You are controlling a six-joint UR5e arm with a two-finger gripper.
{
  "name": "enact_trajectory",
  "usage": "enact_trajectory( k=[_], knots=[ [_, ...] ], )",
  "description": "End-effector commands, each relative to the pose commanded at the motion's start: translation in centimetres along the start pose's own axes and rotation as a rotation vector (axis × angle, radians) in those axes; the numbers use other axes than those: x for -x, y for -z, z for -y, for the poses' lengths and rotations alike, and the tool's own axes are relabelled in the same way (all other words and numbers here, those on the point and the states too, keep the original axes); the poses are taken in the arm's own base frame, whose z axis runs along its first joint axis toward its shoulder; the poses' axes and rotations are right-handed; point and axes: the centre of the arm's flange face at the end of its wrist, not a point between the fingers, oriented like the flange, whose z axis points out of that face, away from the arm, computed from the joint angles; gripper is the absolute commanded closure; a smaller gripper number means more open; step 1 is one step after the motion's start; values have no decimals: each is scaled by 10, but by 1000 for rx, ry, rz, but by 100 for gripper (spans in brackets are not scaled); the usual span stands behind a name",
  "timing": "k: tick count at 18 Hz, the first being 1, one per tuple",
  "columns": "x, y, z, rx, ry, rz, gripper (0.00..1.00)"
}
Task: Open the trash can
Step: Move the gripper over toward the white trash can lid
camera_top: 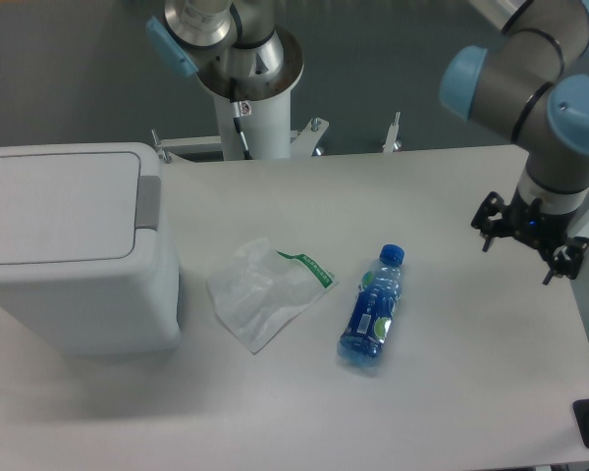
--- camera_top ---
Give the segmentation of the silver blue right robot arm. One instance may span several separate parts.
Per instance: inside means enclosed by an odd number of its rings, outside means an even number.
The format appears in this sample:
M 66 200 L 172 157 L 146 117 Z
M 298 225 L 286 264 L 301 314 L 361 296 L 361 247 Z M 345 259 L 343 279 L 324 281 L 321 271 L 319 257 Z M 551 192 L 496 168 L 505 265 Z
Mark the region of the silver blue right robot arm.
M 472 225 L 550 256 L 589 189 L 589 76 L 566 74 L 589 48 L 589 1 L 526 1 L 495 50 L 467 46 L 447 66 L 441 103 L 528 153 L 513 198 L 490 195 Z

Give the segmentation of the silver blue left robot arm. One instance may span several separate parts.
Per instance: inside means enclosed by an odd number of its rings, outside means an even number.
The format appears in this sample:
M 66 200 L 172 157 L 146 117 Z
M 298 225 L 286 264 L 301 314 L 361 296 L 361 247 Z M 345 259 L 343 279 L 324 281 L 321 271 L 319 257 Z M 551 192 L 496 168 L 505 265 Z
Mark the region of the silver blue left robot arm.
M 269 1 L 169 1 L 146 34 L 177 74 L 213 94 L 224 156 L 294 153 L 290 91 L 303 61 Z M 448 65 L 442 104 L 526 150 L 511 202 L 489 194 L 472 226 L 486 241 L 536 250 L 550 277 L 577 277 L 589 246 L 569 224 L 589 187 L 589 77 L 567 68 L 589 47 L 589 1 L 526 1 L 505 21 L 505 44 L 468 46 Z

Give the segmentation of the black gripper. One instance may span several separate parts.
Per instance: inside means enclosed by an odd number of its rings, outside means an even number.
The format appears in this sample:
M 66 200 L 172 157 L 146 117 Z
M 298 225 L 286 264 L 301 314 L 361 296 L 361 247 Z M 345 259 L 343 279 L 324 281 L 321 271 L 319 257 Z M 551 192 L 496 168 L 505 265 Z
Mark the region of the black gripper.
M 484 239 L 482 251 L 487 252 L 496 238 L 514 240 L 546 255 L 549 270 L 542 284 L 553 278 L 576 280 L 589 248 L 589 238 L 566 235 L 570 214 L 552 215 L 541 211 L 541 198 L 527 203 L 517 190 L 506 206 L 502 197 L 491 191 L 480 203 L 470 226 Z

